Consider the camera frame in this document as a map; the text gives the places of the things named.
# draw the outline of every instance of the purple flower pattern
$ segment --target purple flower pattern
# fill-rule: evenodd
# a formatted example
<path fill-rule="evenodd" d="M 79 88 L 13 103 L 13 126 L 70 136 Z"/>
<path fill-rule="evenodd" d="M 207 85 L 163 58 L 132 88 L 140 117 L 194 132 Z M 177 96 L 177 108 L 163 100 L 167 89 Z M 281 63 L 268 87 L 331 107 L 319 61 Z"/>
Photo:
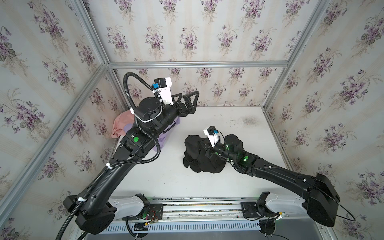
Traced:
<path fill-rule="evenodd" d="M 67 133 L 74 138 L 77 136 L 77 141 L 83 143 L 83 141 L 88 142 L 89 139 L 89 129 L 86 129 L 87 124 L 83 121 L 83 118 L 77 116 L 73 121 L 71 126 L 67 129 Z"/>
<path fill-rule="evenodd" d="M 218 48 L 220 49 L 220 52 L 223 52 L 223 56 L 231 51 L 231 43 L 237 39 L 236 30 L 237 29 L 231 29 L 229 24 L 228 26 L 223 25 L 221 33 L 217 35 L 220 42 L 220 46 Z"/>
<path fill-rule="evenodd" d="M 260 29 L 259 35 L 253 39 L 251 44 L 255 47 L 250 54 L 253 60 L 259 60 L 260 57 L 264 56 L 264 52 L 268 50 L 268 46 L 272 45 L 271 33 L 275 30 L 275 28 L 270 28 L 267 31 Z"/>
<path fill-rule="evenodd" d="M 127 40 L 125 39 L 125 36 L 121 33 L 120 29 L 122 26 L 116 25 L 115 28 L 111 28 L 110 26 L 107 27 L 107 38 L 108 38 L 108 43 L 111 43 L 115 45 L 114 47 L 114 52 L 115 54 L 119 55 L 120 58 L 124 59 L 127 56 L 127 50 L 128 50 L 128 45 L 127 45 Z"/>
<path fill-rule="evenodd" d="M 200 76 L 197 81 L 200 82 L 201 85 L 205 85 L 212 76 L 212 72 L 212 68 L 198 68 L 196 73 L 200 74 Z"/>
<path fill-rule="evenodd" d="M 221 106 L 223 106 L 223 107 L 233 107 L 235 104 L 234 104 L 234 102 L 233 102 L 233 100 L 231 100 L 231 101 L 225 101 L 224 102 L 224 104 L 222 104 Z"/>
<path fill-rule="evenodd" d="M 300 9 L 309 2 L 310 0 L 291 0 L 285 2 L 285 6 L 288 7 L 285 14 L 283 14 L 283 22 L 287 21 L 287 25 L 285 25 L 286 27 L 293 23 L 295 17 L 298 16 Z"/>
<path fill-rule="evenodd" d="M 243 83 L 237 91 L 239 93 L 239 100 L 243 102 L 246 100 L 248 94 L 253 92 L 253 86 L 250 86 L 248 83 Z"/>
<path fill-rule="evenodd" d="M 288 59 L 288 57 L 290 56 L 293 47 L 296 45 L 296 42 L 299 39 L 300 34 L 301 34 L 301 31 L 298 31 L 293 38 L 289 39 L 289 42 L 286 45 L 288 50 L 284 53 L 284 56 L 283 56 L 284 59 Z"/>
<path fill-rule="evenodd" d="M 129 88 L 129 94 L 131 95 L 131 98 L 135 105 L 138 105 L 142 99 L 142 92 L 140 89 L 140 86 L 138 83 L 135 84 L 128 84 Z"/>
<path fill-rule="evenodd" d="M 265 82 L 268 79 L 269 75 L 276 70 L 277 68 L 260 68 L 259 82 L 260 83 Z"/>
<path fill-rule="evenodd" d="M 51 181 L 58 181 L 59 175 L 63 175 L 65 177 L 65 164 L 57 163 L 54 155 L 56 152 L 52 152 L 52 155 L 49 157 L 48 161 L 43 166 L 43 169 L 40 171 L 38 180 L 42 180 L 46 178 L 50 178 Z"/>
<path fill-rule="evenodd" d="M 119 5 L 120 13 L 123 18 L 128 18 L 129 23 L 134 21 L 135 18 L 134 12 L 132 11 L 132 1 L 133 0 L 113 0 L 116 4 Z"/>
<path fill-rule="evenodd" d="M 199 106 L 199 107 L 208 107 L 208 100 L 198 101 L 197 102 L 197 106 Z"/>
<path fill-rule="evenodd" d="M 215 83 L 214 86 L 211 88 L 211 91 L 213 93 L 213 98 L 217 102 L 220 100 L 221 95 L 226 91 L 225 85 L 221 85 L 221 83 Z"/>
<path fill-rule="evenodd" d="M 109 97 L 108 103 L 109 103 L 109 109 L 110 110 L 112 110 L 114 112 L 118 112 L 119 111 L 119 105 L 117 103 L 117 98 L 116 97 Z"/>
<path fill-rule="evenodd" d="M 76 156 L 76 160 L 73 163 L 77 166 L 78 172 L 88 172 L 93 173 L 96 170 L 95 163 L 92 162 L 91 157 L 89 156 L 91 152 L 83 150 L 81 155 Z"/>
<path fill-rule="evenodd" d="M 42 62 L 45 69 L 48 71 L 48 79 L 54 83 L 59 83 L 62 86 L 62 90 L 65 90 L 68 94 L 74 94 L 75 85 L 68 77 L 67 64 L 60 60 L 54 61 L 53 59 L 47 59 L 47 62 Z"/>
<path fill-rule="evenodd" d="M 195 30 L 198 27 L 192 26 L 189 30 L 187 28 L 183 28 L 183 33 L 180 35 L 180 44 L 183 44 L 184 47 L 181 49 L 181 55 L 185 56 L 185 59 L 190 59 L 194 54 L 194 50 L 197 49 L 197 36 L 195 34 Z"/>
<path fill-rule="evenodd" d="M 320 94 L 314 92 L 312 95 L 307 96 L 307 100 L 305 101 L 305 105 L 301 112 L 303 112 L 302 118 L 308 118 L 312 112 L 320 112 L 321 105 L 324 105 L 323 102 L 320 101 Z"/>
<path fill-rule="evenodd" d="M 143 62 L 141 58 L 135 58 L 135 62 Z M 139 76 L 144 80 L 148 81 L 148 69 L 147 68 L 136 68 L 139 71 Z"/>
<path fill-rule="evenodd" d="M 10 174 L 11 171 L 8 171 L 6 174 L 0 175 L 0 200 L 5 196 L 5 194 L 12 186 L 12 182 L 7 179 Z"/>
<path fill-rule="evenodd" d="M 329 32 L 331 24 L 336 21 L 337 17 L 344 16 L 347 12 L 348 0 L 333 0 L 327 10 L 325 11 L 326 16 L 321 21 L 319 31 L 322 31 L 319 36 L 325 35 Z"/>
<path fill-rule="evenodd" d="M 288 103 L 287 106 L 283 106 L 283 112 L 280 115 L 280 124 L 283 124 L 286 120 L 292 120 L 292 116 L 294 113 L 292 112 L 292 106 Z"/>
<path fill-rule="evenodd" d="M 287 77 L 287 82 L 284 85 L 284 94 L 289 93 L 291 91 L 291 88 L 296 87 L 299 84 L 300 78 L 297 75 L 298 71 L 296 71 L 296 69 L 289 73 Z"/>
<path fill-rule="evenodd" d="M 63 37 L 64 30 L 59 25 L 60 20 L 49 10 L 41 0 L 33 0 L 28 2 L 29 7 L 34 11 L 33 20 L 39 24 L 40 33 L 49 33 L 51 44 L 55 50 L 59 49 L 66 54 L 68 52 L 68 39 Z"/>
<path fill-rule="evenodd" d="M 315 67 L 309 70 L 307 82 L 311 84 L 314 82 L 318 83 L 318 77 L 324 77 L 325 73 L 331 70 L 333 60 L 336 56 L 341 56 L 338 50 L 332 52 L 330 48 L 326 48 L 325 52 L 313 61 Z"/>
<path fill-rule="evenodd" d="M 22 230 L 16 231 L 16 228 L 11 225 L 14 221 L 14 218 L 9 218 L 7 226 L 1 231 L 0 239 L 1 240 L 28 240 L 31 236 L 29 229 L 26 231 L 24 228 Z"/>
<path fill-rule="evenodd" d="M 352 219 L 352 217 L 349 214 L 345 215 L 346 218 Z M 355 218 L 357 219 L 360 217 L 363 221 L 367 221 L 366 218 L 367 216 L 365 215 L 358 215 Z M 356 221 L 349 221 L 346 219 L 343 219 L 339 221 L 341 225 L 341 230 L 339 232 L 343 237 L 354 237 L 358 240 L 375 240 L 371 233 L 370 233 L 370 228 L 371 226 L 368 223 L 365 223 L 365 226 L 363 227 L 360 222 Z"/>
<path fill-rule="evenodd" d="M 105 105 L 99 88 L 95 88 L 93 90 L 92 94 L 89 96 L 89 99 L 91 100 L 92 105 L 96 104 L 96 108 L 99 111 L 104 112 Z"/>
<path fill-rule="evenodd" d="M 64 199 L 71 195 L 71 191 L 67 191 L 66 193 L 62 193 L 60 195 L 59 199 L 56 199 L 56 201 L 51 203 L 51 209 L 47 211 L 49 215 L 53 216 L 53 222 L 59 221 L 63 217 L 66 217 L 69 215 L 69 212 L 63 205 Z"/>
<path fill-rule="evenodd" d="M 188 94 L 188 93 L 197 91 L 197 88 L 195 85 L 192 85 L 191 83 L 184 83 L 184 86 L 181 90 L 183 91 L 183 93 Z"/>
<path fill-rule="evenodd" d="M 175 59 L 169 59 L 168 62 L 174 62 L 176 61 Z M 168 68 L 170 71 L 170 76 L 172 81 L 177 81 L 179 79 L 179 74 L 180 74 L 180 68 Z"/>
<path fill-rule="evenodd" d="M 11 36 L 12 34 L 8 31 L 8 29 L 4 26 L 0 29 L 0 61 L 3 62 L 1 65 L 3 68 L 8 68 L 11 73 L 16 75 L 15 70 L 16 67 L 20 68 L 24 75 L 27 76 L 26 70 L 28 66 L 25 65 L 26 60 L 19 59 L 21 53 L 16 53 L 12 44 L 9 42 L 7 36 Z"/>
<path fill-rule="evenodd" d="M 245 68 L 230 68 L 228 74 L 231 76 L 228 78 L 228 82 L 232 84 L 236 84 L 240 81 L 240 78 L 243 77 L 245 73 Z"/>
<path fill-rule="evenodd" d="M 384 33 L 384 7 L 381 9 L 379 14 L 368 18 L 367 21 L 368 22 L 364 27 L 366 32 L 361 35 L 360 39 L 356 40 L 356 45 L 352 47 L 352 49 L 357 50 L 357 53 L 352 57 L 361 57 L 363 54 L 368 52 L 368 47 L 373 49 L 376 40 L 381 39 L 381 36 Z"/>
<path fill-rule="evenodd" d="M 34 142 L 38 142 L 40 138 L 46 139 L 51 132 L 51 128 L 48 127 L 50 121 L 42 120 L 45 115 L 38 111 L 39 105 L 17 99 L 16 96 L 20 94 L 17 91 L 18 88 L 12 92 L 8 90 L 8 103 L 0 104 L 0 113 L 8 116 L 4 117 L 5 123 L 2 127 L 12 127 L 14 134 L 25 128 L 28 131 L 27 137 L 32 138 Z"/>
<path fill-rule="evenodd" d="M 104 138 L 109 138 L 109 132 L 107 126 L 105 126 L 105 119 L 100 119 L 96 121 L 93 126 L 96 128 L 97 135 L 102 135 Z"/>
<path fill-rule="evenodd" d="M 331 96 L 333 99 L 330 106 L 334 106 L 335 109 L 343 108 L 346 110 L 346 104 L 354 105 L 356 100 L 364 100 L 364 96 L 368 93 L 368 86 L 371 81 L 382 82 L 379 75 L 365 76 L 364 70 L 358 71 L 356 75 L 348 76 L 347 80 L 341 82 L 340 85 L 343 89 L 336 92 Z"/>
<path fill-rule="evenodd" d="M 331 163 L 328 163 L 327 165 L 323 165 L 319 163 L 319 166 L 317 167 L 317 171 L 314 172 L 313 175 L 317 175 L 318 173 L 326 176 L 331 181 L 332 186 L 335 186 L 337 179 L 334 176 L 335 171 L 332 169 Z"/>
<path fill-rule="evenodd" d="M 303 170 L 307 170 L 305 165 L 301 162 L 300 158 L 293 158 L 292 159 L 293 167 L 295 168 L 295 172 L 301 173 Z"/>
<path fill-rule="evenodd" d="M 342 123 L 337 127 L 331 125 L 329 128 L 324 129 L 324 131 L 327 135 L 326 137 L 321 136 L 317 139 L 319 143 L 316 147 L 319 148 L 321 152 L 326 152 L 327 154 L 329 154 L 329 150 L 332 152 L 338 149 L 343 150 L 343 147 L 347 144 L 348 137 L 357 139 L 354 132 L 346 131 Z"/>
<path fill-rule="evenodd" d="M 244 26 L 244 31 L 251 30 L 256 23 L 255 18 L 259 18 L 262 10 L 265 9 L 265 0 L 244 0 L 241 10 L 245 11 L 245 16 L 241 18 L 240 25 Z"/>
<path fill-rule="evenodd" d="M 273 107 L 268 109 L 267 113 L 268 113 L 268 116 L 271 118 L 271 120 L 274 121 L 275 117 L 276 117 L 276 114 L 275 114 L 275 110 L 273 109 Z"/>
<path fill-rule="evenodd" d="M 159 29 L 161 28 L 161 26 L 157 25 L 153 29 L 151 27 L 147 27 L 147 34 L 145 36 L 145 43 L 151 45 L 151 48 L 149 49 L 149 54 L 153 55 L 155 59 L 161 57 L 161 55 L 163 54 L 161 50 L 164 49 L 163 43 L 165 41 L 163 39 L 163 36 L 159 32 Z"/>
<path fill-rule="evenodd" d="M 282 142 L 284 145 L 287 145 L 287 144 L 288 144 L 288 134 L 287 134 L 287 130 L 284 129 L 283 131 L 279 131 L 278 135 L 279 135 L 279 138 L 280 138 L 281 142 Z"/>
<path fill-rule="evenodd" d="M 303 145 L 308 147 L 310 145 L 310 141 L 312 141 L 312 139 L 310 139 L 308 136 L 309 134 L 310 133 L 307 130 L 307 127 L 304 127 L 303 129 L 298 129 L 296 132 L 295 139 L 292 140 L 292 147 L 294 147 L 295 149 L 298 149 Z"/>
<path fill-rule="evenodd" d="M 350 195 L 354 201 L 369 203 L 370 206 L 376 206 L 376 204 L 384 203 L 384 172 L 375 174 L 369 172 L 358 173 L 361 182 L 352 180 L 346 184 L 350 187 L 345 191 L 346 194 Z"/>
<path fill-rule="evenodd" d="M 164 9 L 163 14 L 164 14 L 165 20 L 169 18 L 171 23 L 174 22 L 176 20 L 175 13 L 177 13 L 175 11 L 177 0 L 159 0 L 159 2 L 163 5 L 163 9 Z"/>
<path fill-rule="evenodd" d="M 266 98 L 268 97 L 268 93 L 271 91 L 271 89 L 272 89 L 272 86 L 270 86 L 267 90 L 264 91 L 264 93 L 263 93 L 264 97 L 263 97 L 262 102 L 264 102 L 266 100 Z"/>
<path fill-rule="evenodd" d="M 109 159 L 109 153 L 110 152 L 111 152 L 111 150 L 109 148 L 106 148 L 105 144 L 104 144 L 104 146 L 103 146 L 103 153 L 100 154 L 101 161 L 104 164 L 107 163 L 107 161 Z"/>
<path fill-rule="evenodd" d="M 84 35 L 80 36 L 79 41 L 75 42 L 82 63 L 87 63 L 87 69 L 90 73 L 96 72 L 95 57 L 92 54 L 92 49 L 84 42 Z"/>
<path fill-rule="evenodd" d="M 208 24 L 214 21 L 215 19 L 215 10 L 219 0 L 200 0 L 201 4 L 204 6 L 203 19 L 208 20 Z"/>

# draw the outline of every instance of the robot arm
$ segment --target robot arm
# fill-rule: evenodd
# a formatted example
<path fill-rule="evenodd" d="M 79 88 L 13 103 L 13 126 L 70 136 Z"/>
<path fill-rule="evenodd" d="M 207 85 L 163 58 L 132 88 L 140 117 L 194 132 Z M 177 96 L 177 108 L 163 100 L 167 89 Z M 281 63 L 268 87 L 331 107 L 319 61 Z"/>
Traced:
<path fill-rule="evenodd" d="M 306 211 L 314 221 L 324 226 L 334 226 L 340 197 L 326 176 L 305 175 L 267 162 L 245 151 L 243 142 L 234 134 L 225 136 L 224 144 L 217 142 L 212 147 L 210 141 L 203 140 L 202 143 L 208 158 L 218 154 L 222 159 L 230 160 L 236 171 L 274 182 L 297 194 L 280 196 L 276 200 L 275 195 L 264 192 L 256 204 L 259 215 L 269 217 L 280 211 L 288 212 L 288 209 L 296 213 Z"/>

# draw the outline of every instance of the vented panel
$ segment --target vented panel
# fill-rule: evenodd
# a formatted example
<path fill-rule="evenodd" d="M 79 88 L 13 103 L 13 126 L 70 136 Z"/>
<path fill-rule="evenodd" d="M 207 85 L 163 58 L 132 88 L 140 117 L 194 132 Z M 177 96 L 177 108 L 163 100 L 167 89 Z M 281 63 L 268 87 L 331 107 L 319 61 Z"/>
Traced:
<path fill-rule="evenodd" d="M 135 233 L 145 232 L 214 232 L 214 231 L 245 231 L 260 230 L 259 221 L 205 221 L 205 222 L 161 222 L 149 226 L 148 231 L 135 231 L 133 224 L 130 224 Z M 125 223 L 111 223 L 103 233 L 128 233 Z"/>

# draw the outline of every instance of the cable tie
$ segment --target cable tie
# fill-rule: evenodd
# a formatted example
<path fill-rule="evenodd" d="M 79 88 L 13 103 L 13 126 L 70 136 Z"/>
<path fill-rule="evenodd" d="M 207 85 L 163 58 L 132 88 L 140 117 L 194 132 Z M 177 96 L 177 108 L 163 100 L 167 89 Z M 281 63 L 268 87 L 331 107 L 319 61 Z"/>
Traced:
<path fill-rule="evenodd" d="M 79 201 L 79 202 L 86 202 L 88 199 L 84 199 L 84 198 L 82 198 L 82 197 L 79 197 L 78 199 L 77 199 L 77 201 Z"/>
<path fill-rule="evenodd" d="M 107 166 L 109 169 L 113 169 L 113 167 L 111 167 L 111 164 L 110 164 L 109 162 L 107 162 L 107 163 L 105 164 L 105 166 Z"/>

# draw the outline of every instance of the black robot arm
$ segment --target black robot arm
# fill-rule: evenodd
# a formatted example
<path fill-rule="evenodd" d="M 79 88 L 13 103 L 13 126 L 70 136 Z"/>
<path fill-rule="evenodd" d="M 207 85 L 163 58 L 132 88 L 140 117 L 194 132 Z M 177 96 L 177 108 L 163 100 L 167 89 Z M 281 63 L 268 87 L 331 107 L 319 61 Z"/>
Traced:
<path fill-rule="evenodd" d="M 305 200 L 302 207 L 313 220 L 324 226 L 334 226 L 340 197 L 326 176 L 317 174 L 315 177 L 274 165 L 245 151 L 243 142 L 234 134 L 225 136 L 224 144 L 217 142 L 214 147 L 208 139 L 202 143 L 207 157 L 217 154 L 242 174 L 266 179 L 294 192 Z"/>

